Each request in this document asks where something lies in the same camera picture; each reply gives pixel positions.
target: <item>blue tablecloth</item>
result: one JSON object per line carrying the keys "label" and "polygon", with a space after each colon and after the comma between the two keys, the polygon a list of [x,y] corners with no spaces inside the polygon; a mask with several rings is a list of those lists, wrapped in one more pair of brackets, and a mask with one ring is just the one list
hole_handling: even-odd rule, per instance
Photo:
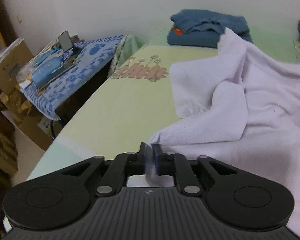
{"label": "blue tablecloth", "polygon": [[[25,89],[20,88],[21,92],[46,117],[54,121],[60,120],[55,109],[112,59],[122,38],[123,36],[114,36],[76,43],[77,47],[83,48],[77,57],[76,66],[52,82],[40,94],[37,94],[38,89],[34,84]],[[69,57],[70,54],[65,53],[61,59],[66,62]]]}

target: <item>white garment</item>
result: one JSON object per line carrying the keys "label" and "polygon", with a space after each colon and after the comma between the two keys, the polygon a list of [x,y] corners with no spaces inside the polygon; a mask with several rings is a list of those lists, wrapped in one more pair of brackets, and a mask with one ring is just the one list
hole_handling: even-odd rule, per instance
{"label": "white garment", "polygon": [[300,64],[277,62],[226,29],[218,56],[173,64],[170,79],[183,119],[149,144],[284,185],[295,199],[288,228],[300,236]]}

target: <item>ribbed gray plate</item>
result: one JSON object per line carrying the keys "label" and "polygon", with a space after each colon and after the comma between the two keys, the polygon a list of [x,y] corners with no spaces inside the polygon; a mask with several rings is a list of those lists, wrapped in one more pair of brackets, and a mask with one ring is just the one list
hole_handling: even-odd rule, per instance
{"label": "ribbed gray plate", "polygon": [[99,198],[89,213],[72,225],[47,232],[14,229],[5,240],[288,240],[299,239],[287,228],[245,232],[214,218],[203,202],[175,187],[124,187]]}

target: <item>folded blue clothes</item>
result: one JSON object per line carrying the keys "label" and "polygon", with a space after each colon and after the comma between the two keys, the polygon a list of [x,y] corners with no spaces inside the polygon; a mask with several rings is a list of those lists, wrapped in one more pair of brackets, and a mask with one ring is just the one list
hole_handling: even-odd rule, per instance
{"label": "folded blue clothes", "polygon": [[175,26],[168,34],[168,44],[216,48],[225,28],[252,42],[250,29],[243,16],[208,10],[184,9],[171,16]]}

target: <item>white wall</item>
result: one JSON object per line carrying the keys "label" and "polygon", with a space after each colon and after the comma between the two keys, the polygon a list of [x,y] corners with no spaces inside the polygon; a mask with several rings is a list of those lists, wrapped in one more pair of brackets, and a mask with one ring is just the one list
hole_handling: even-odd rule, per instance
{"label": "white wall", "polygon": [[[33,52],[63,30],[87,40],[133,33],[149,39],[183,8],[244,15],[251,25],[294,35],[300,0],[4,0],[12,24]],[[18,23],[17,15],[22,22]]]}

